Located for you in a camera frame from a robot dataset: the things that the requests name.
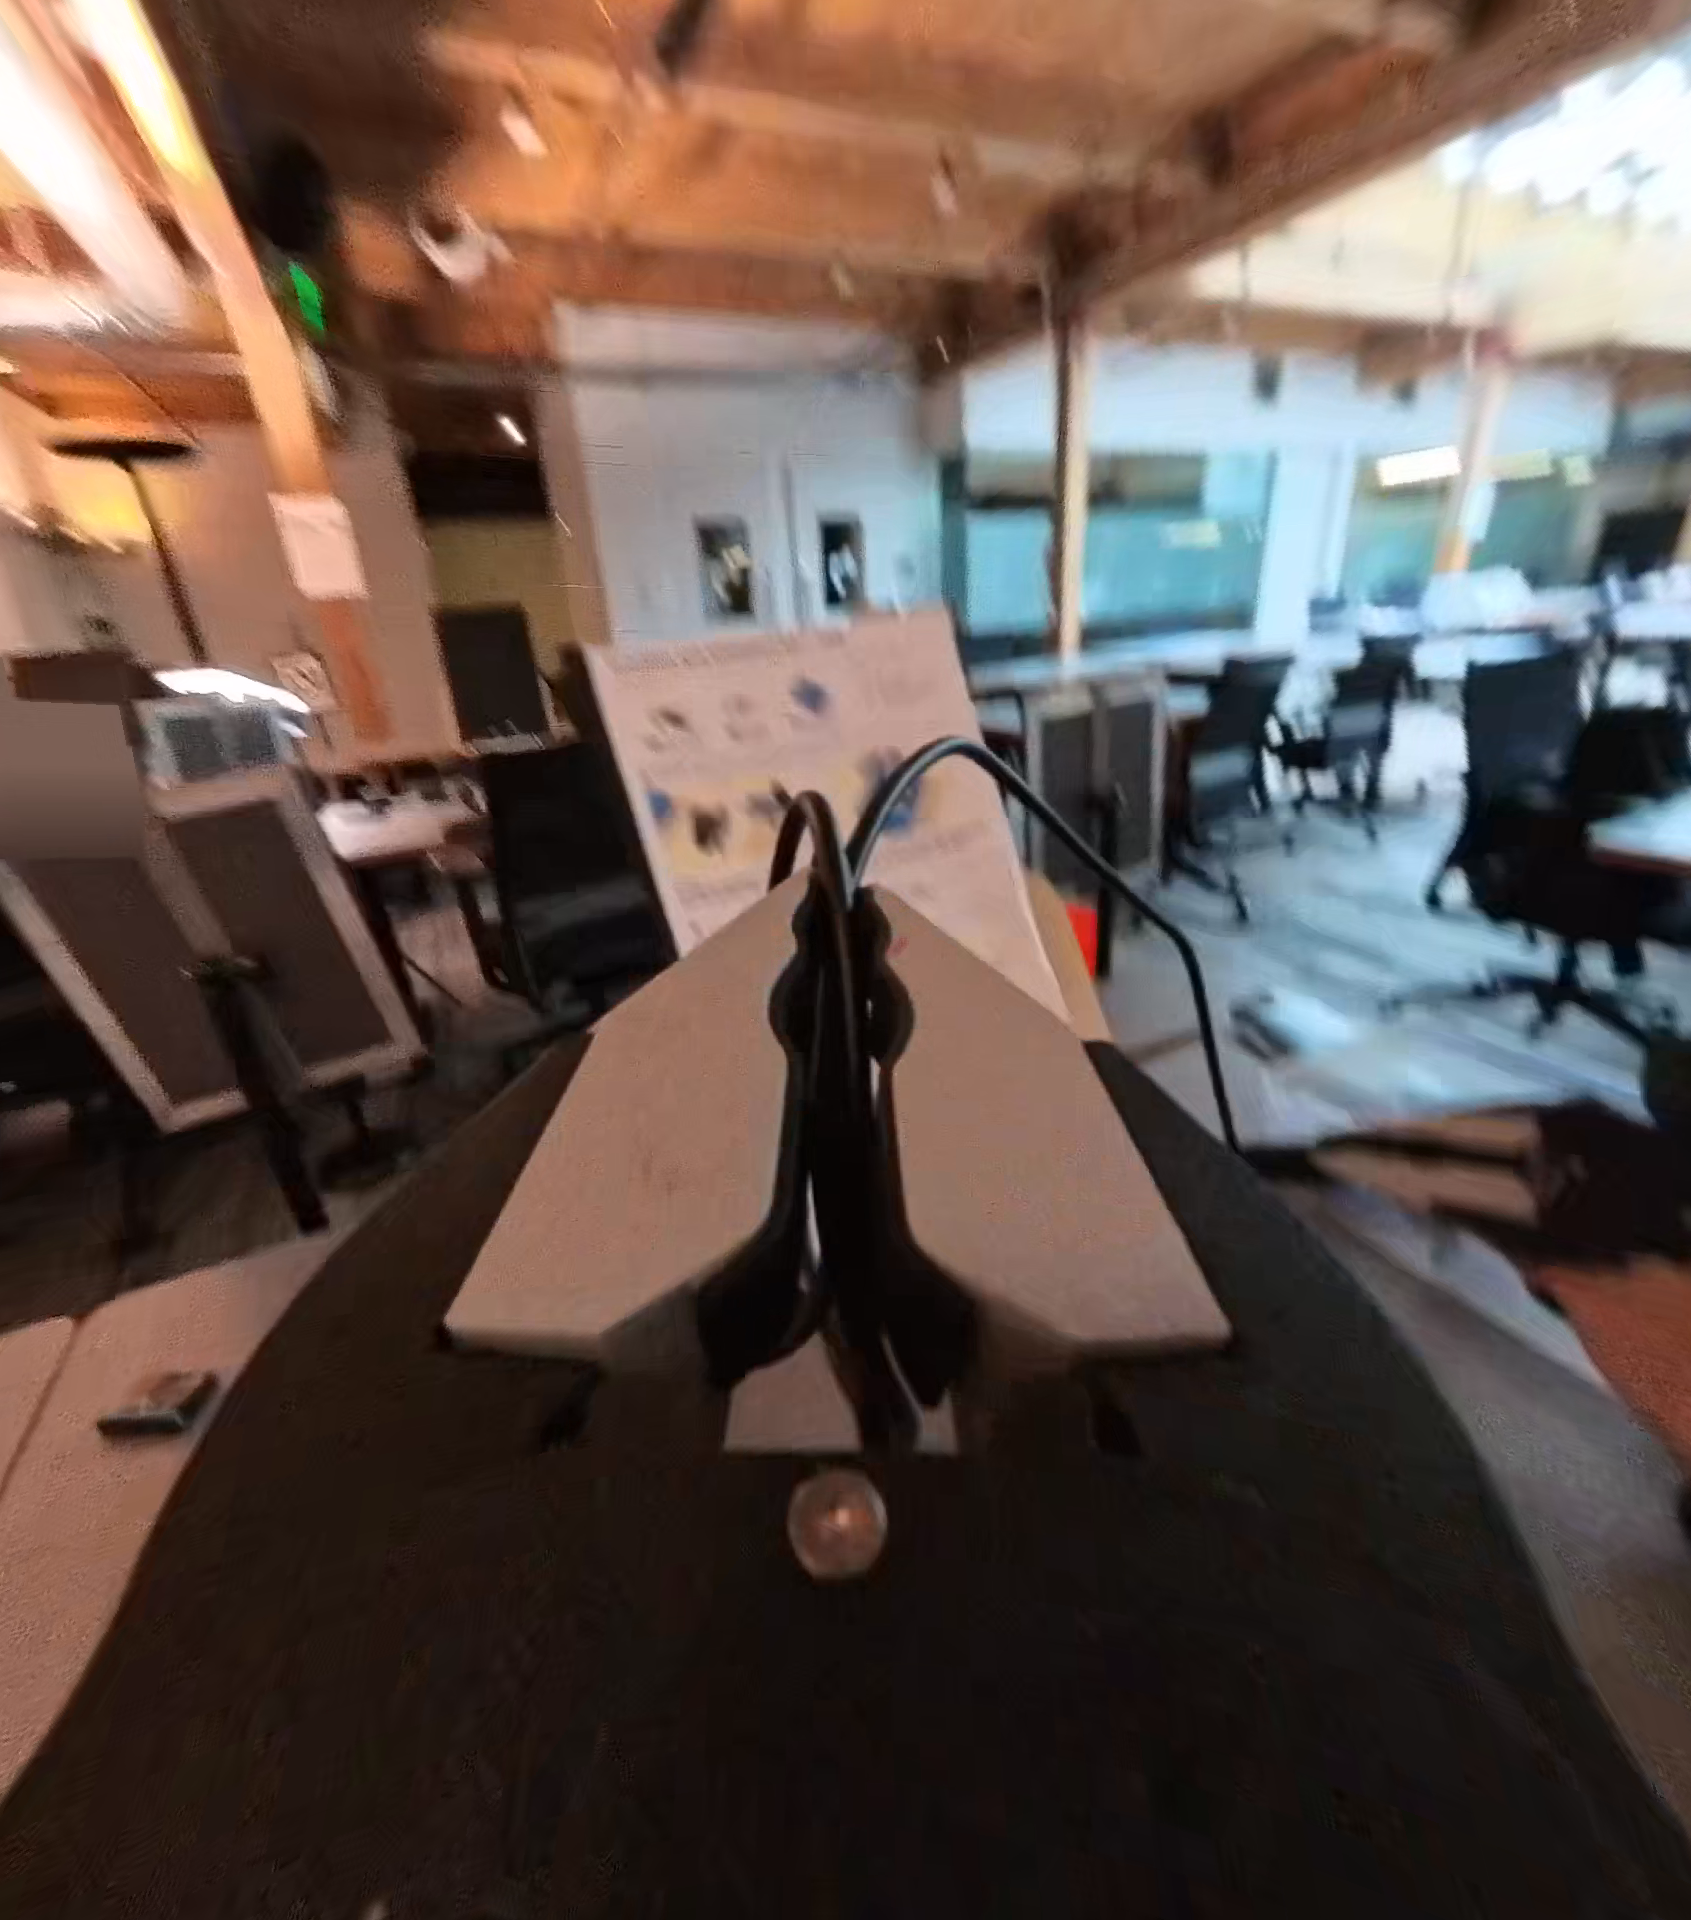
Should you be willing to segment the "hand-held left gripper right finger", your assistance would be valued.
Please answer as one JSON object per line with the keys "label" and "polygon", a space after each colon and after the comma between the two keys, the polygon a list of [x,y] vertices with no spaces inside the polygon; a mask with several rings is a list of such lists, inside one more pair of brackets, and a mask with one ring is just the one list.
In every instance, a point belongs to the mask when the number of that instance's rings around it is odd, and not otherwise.
{"label": "hand-held left gripper right finger", "polygon": [[1068,908],[1034,884],[1052,1010],[884,886],[896,1038],[880,1118],[908,1245],[976,1308],[984,1360],[1218,1353],[1234,1328],[1106,1090],[1110,1031]]}

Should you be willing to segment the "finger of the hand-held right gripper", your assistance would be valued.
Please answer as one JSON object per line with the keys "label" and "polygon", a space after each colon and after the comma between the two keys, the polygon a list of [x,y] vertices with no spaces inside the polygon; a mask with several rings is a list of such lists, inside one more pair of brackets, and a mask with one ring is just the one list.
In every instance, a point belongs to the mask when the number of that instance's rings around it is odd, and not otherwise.
{"label": "finger of the hand-held right gripper", "polygon": [[1420,1215],[1536,1225],[1542,1212],[1520,1164],[1456,1158],[1364,1158],[1362,1186]]}
{"label": "finger of the hand-held right gripper", "polygon": [[1310,1164],[1328,1168],[1352,1157],[1520,1168],[1538,1143],[1538,1111],[1474,1111],[1406,1117],[1334,1135],[1310,1147]]}

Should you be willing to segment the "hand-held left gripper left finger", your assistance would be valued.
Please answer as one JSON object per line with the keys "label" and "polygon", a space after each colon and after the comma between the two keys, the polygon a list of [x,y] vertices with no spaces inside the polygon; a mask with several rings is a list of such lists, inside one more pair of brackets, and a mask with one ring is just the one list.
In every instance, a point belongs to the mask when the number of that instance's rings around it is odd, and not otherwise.
{"label": "hand-held left gripper left finger", "polygon": [[442,1332],[464,1353],[794,1353],[818,1332],[824,969],[790,876],[586,1035]]}

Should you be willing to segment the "black office chair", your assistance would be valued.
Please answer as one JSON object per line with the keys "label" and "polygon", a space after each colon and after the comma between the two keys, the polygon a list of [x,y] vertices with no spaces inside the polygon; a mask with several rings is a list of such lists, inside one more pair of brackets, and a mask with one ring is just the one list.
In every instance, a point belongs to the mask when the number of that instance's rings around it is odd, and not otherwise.
{"label": "black office chair", "polygon": [[1282,746],[1300,813],[1318,802],[1318,782],[1332,782],[1338,813],[1370,847],[1380,842],[1386,763],[1396,714],[1412,682],[1414,648],[1406,643],[1368,643],[1360,660],[1336,672],[1318,720]]}
{"label": "black office chair", "polygon": [[550,1020],[596,1018],[674,959],[606,751],[584,738],[478,763],[494,983]]}
{"label": "black office chair", "polygon": [[1552,939],[1552,972],[1496,970],[1422,986],[1400,1006],[1526,999],[1542,1032],[1578,1010],[1644,1042],[1668,1017],[1638,1012],[1620,989],[1582,972],[1584,949],[1608,949],[1620,983],[1644,970],[1644,945],[1668,920],[1674,879],[1606,864],[1592,854],[1598,795],[1576,778],[1584,745],[1578,666],[1560,653],[1472,666],[1464,680],[1466,784],[1458,836],[1440,869],[1464,879],[1494,924]]}
{"label": "black office chair", "polygon": [[1218,839],[1270,808],[1264,763],[1292,664],[1290,653],[1228,660],[1186,743],[1174,867],[1226,901],[1238,924],[1250,922],[1250,910],[1234,867],[1214,864]]}

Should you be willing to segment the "grey cabinet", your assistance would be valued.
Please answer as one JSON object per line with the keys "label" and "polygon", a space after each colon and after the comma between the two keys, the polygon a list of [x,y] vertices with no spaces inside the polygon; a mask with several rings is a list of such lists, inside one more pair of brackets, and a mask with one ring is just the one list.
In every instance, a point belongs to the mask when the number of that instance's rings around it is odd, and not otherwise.
{"label": "grey cabinet", "polygon": [[1020,695],[1028,778],[1068,829],[1142,883],[1160,867],[1168,788],[1168,679],[1136,668]]}

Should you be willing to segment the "marker sign on tripod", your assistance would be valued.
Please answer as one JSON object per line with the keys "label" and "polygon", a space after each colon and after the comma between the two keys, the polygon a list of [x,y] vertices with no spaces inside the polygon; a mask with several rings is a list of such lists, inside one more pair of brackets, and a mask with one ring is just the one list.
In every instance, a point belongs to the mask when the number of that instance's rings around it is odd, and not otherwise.
{"label": "marker sign on tripod", "polygon": [[317,1097],[353,1127],[343,1180],[397,1163],[365,1101],[426,1040],[287,770],[157,788],[137,830],[0,857],[0,912],[163,1136],[255,1127],[303,1234],[331,1223],[301,1124]]}

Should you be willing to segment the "small black adapter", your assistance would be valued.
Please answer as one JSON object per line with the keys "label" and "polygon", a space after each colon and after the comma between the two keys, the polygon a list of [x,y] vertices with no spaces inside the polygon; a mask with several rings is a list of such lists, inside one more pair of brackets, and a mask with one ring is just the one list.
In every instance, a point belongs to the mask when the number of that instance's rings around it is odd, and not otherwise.
{"label": "small black adapter", "polygon": [[149,1444],[191,1434],[221,1397],[215,1370],[175,1370],[139,1383],[135,1394],[95,1419],[113,1444]]}

